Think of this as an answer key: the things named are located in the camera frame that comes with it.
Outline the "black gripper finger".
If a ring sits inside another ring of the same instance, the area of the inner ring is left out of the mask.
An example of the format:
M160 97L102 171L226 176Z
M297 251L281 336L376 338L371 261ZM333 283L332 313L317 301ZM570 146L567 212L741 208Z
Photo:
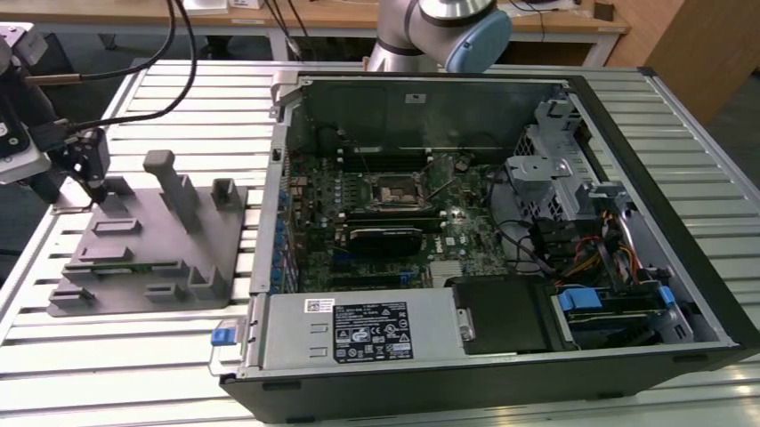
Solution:
M66 144L65 158L70 179L90 201L100 203L108 194L104 179L110 165L106 135L100 127L74 134Z
M60 175L56 172L45 171L29 177L27 187L47 205L53 205L58 201Z

